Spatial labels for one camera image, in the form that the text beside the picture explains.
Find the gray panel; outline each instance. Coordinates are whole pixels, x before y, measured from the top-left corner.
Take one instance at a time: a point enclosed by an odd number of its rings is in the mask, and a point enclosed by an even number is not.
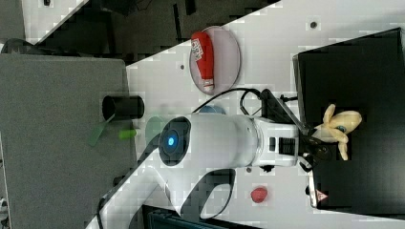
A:
[[[128,94],[122,61],[0,55],[0,132],[11,226],[84,228],[98,199],[135,163],[132,141],[118,139],[128,121],[102,120],[106,94]]]
[[[21,1],[0,0],[0,38],[25,37]]]

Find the black mat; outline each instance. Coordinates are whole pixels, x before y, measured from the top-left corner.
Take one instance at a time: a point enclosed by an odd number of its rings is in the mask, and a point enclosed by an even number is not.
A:
[[[298,54],[305,119],[317,125],[331,103],[363,121],[349,135],[349,161],[339,153],[314,169],[318,208],[405,218],[405,67],[401,30]]]

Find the floor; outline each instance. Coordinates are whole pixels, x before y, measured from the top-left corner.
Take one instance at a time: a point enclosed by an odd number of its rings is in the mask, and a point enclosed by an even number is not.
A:
[[[132,3],[132,7],[108,4],[112,0],[101,1],[107,2],[101,6],[103,11],[99,5],[86,6],[40,46],[121,58],[131,64],[188,40],[194,31],[226,24],[277,2],[195,0],[191,1],[195,11],[187,13],[186,0],[123,1],[126,5]]]

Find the red button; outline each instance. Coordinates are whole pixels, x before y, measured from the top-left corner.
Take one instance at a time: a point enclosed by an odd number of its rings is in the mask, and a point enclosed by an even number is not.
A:
[[[257,188],[251,192],[250,196],[255,203],[261,203],[267,197],[267,189]]]

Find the black cable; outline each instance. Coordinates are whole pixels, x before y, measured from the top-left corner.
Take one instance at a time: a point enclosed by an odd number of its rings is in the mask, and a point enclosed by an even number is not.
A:
[[[98,202],[98,207],[97,207],[97,214],[96,214],[96,216],[97,216],[97,221],[98,221],[98,227],[99,227],[99,229],[103,229],[103,228],[104,228],[104,227],[102,226],[101,215],[100,215],[100,211],[101,211],[101,208],[102,208],[101,205],[104,203],[104,200],[105,200],[105,196],[100,199],[100,201]]]
[[[280,96],[280,99],[281,100],[283,100],[283,102],[290,102],[290,101],[293,101],[293,100],[298,100],[298,96],[295,96],[295,97],[284,97],[284,95],[282,94],[281,96]]]
[[[212,98],[208,99],[206,102],[204,102],[200,107],[198,107],[196,110],[194,110],[193,113],[197,112],[199,109],[201,109],[203,106],[205,106],[206,104],[208,104],[209,102],[211,102],[212,100],[216,99],[217,97],[224,95],[224,94],[228,94],[231,92],[236,92],[236,91],[244,91],[244,92],[249,92],[249,93],[253,93],[256,94],[256,96],[260,97],[260,92],[259,90],[256,89],[249,89],[249,88],[236,88],[236,89],[229,89],[226,90],[224,92],[221,92],[215,96],[213,96]]]
[[[248,93],[249,93],[249,92],[244,92],[244,94],[242,94],[241,99],[239,100],[239,108],[241,109],[242,113],[244,113],[244,115],[250,115],[250,113],[245,109],[245,106],[244,106],[245,96],[246,96]]]

